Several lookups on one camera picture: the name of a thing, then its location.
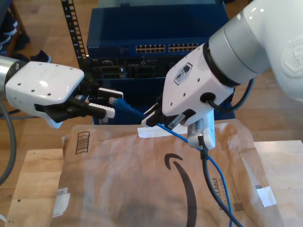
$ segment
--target blue ethernet cable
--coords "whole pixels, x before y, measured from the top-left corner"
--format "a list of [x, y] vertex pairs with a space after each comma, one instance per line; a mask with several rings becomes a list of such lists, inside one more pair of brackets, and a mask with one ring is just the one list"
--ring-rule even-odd
[[[126, 103], [126, 101], [124, 99], [121, 99], [121, 98], [113, 99], [111, 104], [115, 105], [115, 107], [118, 108], [118, 109], [127, 110], [127, 111], [141, 117], [141, 118], [146, 117], [145, 114], [143, 114], [142, 112], [140, 112], [136, 109], [133, 109], [129, 104]], [[169, 130], [168, 128], [166, 128], [165, 126], [163, 126], [160, 123], [158, 123], [157, 125], [160, 128], [162, 128], [163, 130], [165, 130], [165, 131], [169, 132], [170, 134], [172, 134], [172, 135], [178, 137], [179, 139], [183, 140], [185, 143], [188, 143], [188, 140], [186, 138], [184, 138], [183, 136], [175, 133], [172, 130]], [[221, 169], [219, 168], [219, 166], [216, 164], [216, 162], [209, 155], [207, 155], [207, 158], [211, 161], [211, 163], [214, 165], [214, 167], [217, 169], [218, 173], [220, 174], [220, 177], [221, 177], [222, 182], [223, 182], [224, 190], [225, 190], [225, 193], [226, 193], [228, 209], [229, 209], [229, 212], [232, 214], [232, 206], [231, 206], [231, 202], [230, 202], [229, 193], [228, 193], [228, 190], [227, 190], [227, 187], [226, 187], [226, 182], [225, 182], [224, 175], [223, 175]], [[229, 227], [232, 227], [232, 219], [230, 219]]]

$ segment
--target cable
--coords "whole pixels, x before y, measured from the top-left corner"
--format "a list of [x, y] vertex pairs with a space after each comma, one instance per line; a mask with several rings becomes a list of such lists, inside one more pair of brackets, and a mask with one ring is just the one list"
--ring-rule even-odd
[[231, 112], [231, 111], [237, 110], [237, 109], [239, 109], [243, 105], [243, 103], [245, 103], [248, 95], [250, 94], [252, 86], [254, 85], [254, 82], [255, 82], [254, 78], [249, 81], [249, 83], [247, 85], [247, 88], [246, 88], [246, 90], [245, 90], [242, 98], [239, 100], [239, 102], [236, 105], [234, 105], [234, 106], [232, 106], [230, 108], [226, 108], [226, 109], [225, 108], [221, 108], [220, 106], [218, 106], [217, 104], [215, 104], [212, 100], [207, 100], [207, 103], [213, 109], [218, 110], [218, 111], [223, 112], [223, 113], [227, 113], [227, 112]]
[[22, 119], [28, 119], [28, 118], [39, 118], [34, 115], [26, 115], [26, 116], [19, 116], [19, 117], [10, 117], [11, 120], [22, 120]]
[[203, 173], [206, 180], [207, 187], [212, 194], [213, 198], [216, 200], [216, 202], [219, 204], [219, 206], [223, 209], [223, 211], [229, 216], [229, 218], [235, 223], [238, 227], [243, 227], [241, 223], [233, 216], [233, 214], [230, 213], [230, 211], [227, 209], [227, 207], [224, 205], [224, 203], [221, 201], [217, 193], [215, 192], [212, 182], [209, 178], [208, 168], [207, 168], [207, 159], [204, 158], [202, 160], [202, 166], [203, 166]]
[[[228, 190], [227, 190], [224, 175], [223, 175], [221, 169], [219, 168], [219, 166], [216, 164], [216, 162], [210, 156], [208, 156], [208, 159], [211, 161], [211, 163], [214, 165], [214, 167], [217, 169], [217, 171], [220, 174], [220, 177], [221, 177], [222, 183], [223, 183], [223, 187], [224, 187], [224, 190], [225, 190], [227, 206], [228, 206], [229, 212], [232, 214], [232, 205], [231, 205], [231, 201], [230, 201], [229, 193], [228, 193]], [[232, 227], [232, 220], [231, 219], [229, 220], [229, 227]]]
[[16, 113], [19, 113], [19, 112], [21, 112], [21, 110], [19, 110], [19, 109], [15, 109], [15, 110], [11, 110], [11, 111], [9, 111], [9, 114], [11, 115], [11, 114], [16, 114]]
[[[177, 134], [177, 133], [175, 133], [174, 131], [172, 131], [172, 130], [169, 130], [168, 128], [166, 128], [165, 126], [163, 126], [163, 125], [161, 125], [161, 124], [157, 124], [160, 128], [162, 128], [163, 130], [165, 130], [165, 131], [167, 131], [167, 132], [169, 132], [169, 133], [171, 133], [172, 135], [174, 135], [174, 136], [176, 136], [176, 137], [178, 137], [179, 139], [181, 139], [181, 140], [183, 140], [185, 143], [188, 143], [188, 140], [185, 138], [185, 137], [183, 137], [183, 136], [181, 136], [181, 135], [179, 135], [179, 134]], [[221, 169], [219, 168], [219, 166], [216, 164], [216, 162], [210, 157], [210, 156], [207, 156], [208, 157], [208, 159], [211, 161], [211, 163], [214, 165], [214, 167], [217, 169], [217, 171], [219, 172], [219, 174], [220, 174], [220, 177], [221, 177], [221, 179], [222, 179], [222, 183], [223, 183], [223, 186], [224, 186], [224, 190], [225, 190], [225, 194], [226, 194], [226, 199], [227, 199], [227, 204], [228, 204], [228, 208], [224, 205], [224, 203], [221, 201], [221, 199], [219, 198], [219, 200], [220, 200], [220, 202], [221, 203], [218, 203], [221, 207], [222, 207], [222, 205], [225, 207], [225, 209], [226, 210], [224, 210], [223, 209], [223, 207], [222, 207], [222, 209], [223, 209], [223, 211], [226, 213], [226, 211], [228, 212], [228, 213], [226, 213], [229, 217], [230, 216], [233, 216], [232, 215], [232, 205], [231, 205], [231, 201], [230, 201], [230, 197], [229, 197], [229, 193], [228, 193], [228, 190], [227, 190], [227, 187], [226, 187], [226, 182], [225, 182], [225, 178], [224, 178], [224, 175], [223, 175], [223, 173], [222, 173], [222, 171], [221, 171]], [[234, 221], [231, 217], [230, 217], [230, 222], [229, 222], [229, 227], [232, 227], [232, 223], [234, 222], [236, 225], [237, 225], [237, 223]]]
[[9, 157], [9, 163], [8, 166], [6, 167], [4, 173], [2, 176], [0, 176], [0, 185], [3, 184], [3, 182], [6, 181], [8, 176], [10, 175], [15, 161], [16, 161], [16, 154], [17, 154], [17, 142], [16, 142], [16, 135], [15, 135], [15, 129], [13, 122], [10, 119], [9, 113], [6, 110], [4, 104], [0, 101], [0, 109], [2, 110], [3, 116], [5, 117], [6, 123], [9, 128], [9, 136], [10, 136], [10, 157]]
[[[120, 98], [119, 98], [119, 99], [117, 99], [117, 100], [114, 100], [112, 104], [115, 105], [115, 106], [117, 106], [117, 107], [120, 108], [120, 109], [128, 110], [128, 111], [130, 111], [130, 112], [132, 112], [132, 113], [134, 113], [134, 114], [136, 114], [136, 115], [138, 115], [138, 116], [140, 116], [140, 117], [145, 117], [145, 115], [144, 115], [143, 113], [141, 113], [141, 112], [139, 112], [139, 111], [137, 111], [137, 110], [134, 110], [134, 109], [133, 109], [130, 105], [128, 105], [128, 104], [125, 102], [125, 100], [123, 100], [123, 99], [120, 99]], [[183, 136], [181, 136], [181, 135], [175, 133], [175, 132], [172, 131], [172, 130], [167, 129], [165, 126], [163, 126], [163, 125], [160, 124], [160, 123], [158, 123], [157, 125], [158, 125], [160, 128], [162, 128], [163, 130], [165, 130], [165, 131], [169, 132], [170, 134], [172, 134], [172, 135], [178, 137], [179, 139], [181, 139], [181, 140], [184, 141], [185, 143], [188, 143], [188, 140], [187, 140], [185, 137], [183, 137]], [[207, 170], [206, 172], [204, 171], [204, 175], [205, 175], [205, 174], [207, 175], [207, 178], [205, 178], [206, 183], [208, 183], [208, 184], [210, 183], [210, 185], [208, 185], [208, 188], [209, 188], [210, 192], [212, 193], [212, 195], [213, 195], [214, 199], [217, 201], [217, 203], [222, 207], [222, 209], [224, 210], [224, 212], [230, 217], [229, 227], [232, 227], [232, 222], [234, 222], [238, 227], [242, 227], [242, 225], [239, 223], [239, 221], [238, 221], [238, 220], [233, 216], [233, 214], [232, 214], [232, 206], [231, 206], [231, 202], [230, 202], [230, 197], [229, 197], [229, 194], [228, 194], [228, 190], [227, 190], [225, 178], [224, 178], [224, 176], [223, 176], [222, 171], [220, 170], [219, 166], [216, 164], [216, 162], [215, 162], [210, 156], [207, 156], [207, 158], [212, 162], [212, 164], [215, 166], [215, 168], [217, 169], [217, 171], [218, 171], [219, 174], [220, 174], [220, 177], [221, 177], [221, 179], [222, 179], [223, 186], [224, 186], [224, 189], [225, 189], [225, 194], [226, 194], [226, 198], [227, 198], [228, 208], [224, 205], [224, 203], [221, 201], [221, 199], [217, 196], [216, 192], [214, 192], [214, 188], [213, 188], [213, 186], [212, 186], [212, 184], [211, 184], [211, 181], [210, 181], [210, 178], [209, 178], [209, 174], [208, 174], [208, 170]]]

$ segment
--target wooden floor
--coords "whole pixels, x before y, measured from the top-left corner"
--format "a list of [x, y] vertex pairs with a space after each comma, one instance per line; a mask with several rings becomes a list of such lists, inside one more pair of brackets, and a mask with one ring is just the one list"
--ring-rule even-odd
[[[74, 0], [75, 8], [86, 43], [92, 8], [97, 0]], [[227, 4], [231, 18], [247, 4], [247, 0], [235, 0]], [[27, 57], [44, 50], [53, 62], [78, 67], [74, 49], [65, 22], [60, 0], [15, 0], [31, 43], [20, 51]], [[242, 96], [246, 85], [236, 89], [234, 101]], [[256, 80], [255, 86], [243, 107], [236, 111], [236, 117], [247, 126], [255, 141], [302, 140], [303, 104], [293, 101], [283, 94], [272, 72], [269, 70]], [[13, 173], [0, 187], [0, 214], [8, 214], [25, 153], [29, 149], [61, 148], [62, 136], [69, 133], [76, 124], [90, 124], [91, 118], [77, 118], [63, 123], [58, 130], [48, 127], [42, 119], [15, 121], [18, 139], [18, 155]], [[9, 134], [4, 121], [0, 121], [0, 173], [9, 158]]]

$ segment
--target amazon logo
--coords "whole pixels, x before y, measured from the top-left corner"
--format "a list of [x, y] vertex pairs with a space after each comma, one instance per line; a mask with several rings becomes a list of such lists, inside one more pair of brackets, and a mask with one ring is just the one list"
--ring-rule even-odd
[[[167, 167], [167, 169], [171, 170], [169, 159], [170, 158], [176, 158], [179, 160], [183, 160], [179, 155], [176, 154], [166, 154], [164, 157], [164, 162]], [[187, 223], [186, 227], [194, 227], [196, 225], [196, 219], [197, 219], [197, 201], [196, 201], [196, 195], [195, 190], [193, 187], [193, 184], [191, 183], [189, 176], [187, 175], [186, 171], [183, 169], [183, 167], [176, 161], [173, 161], [173, 164], [179, 171], [179, 174], [182, 178], [185, 192], [186, 192], [186, 198], [187, 198]]]

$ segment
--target network switch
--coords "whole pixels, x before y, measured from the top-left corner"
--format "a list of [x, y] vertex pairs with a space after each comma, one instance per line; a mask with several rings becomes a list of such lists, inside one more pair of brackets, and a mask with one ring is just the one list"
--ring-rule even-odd
[[91, 59], [183, 56], [226, 21], [221, 4], [93, 9], [88, 53]]

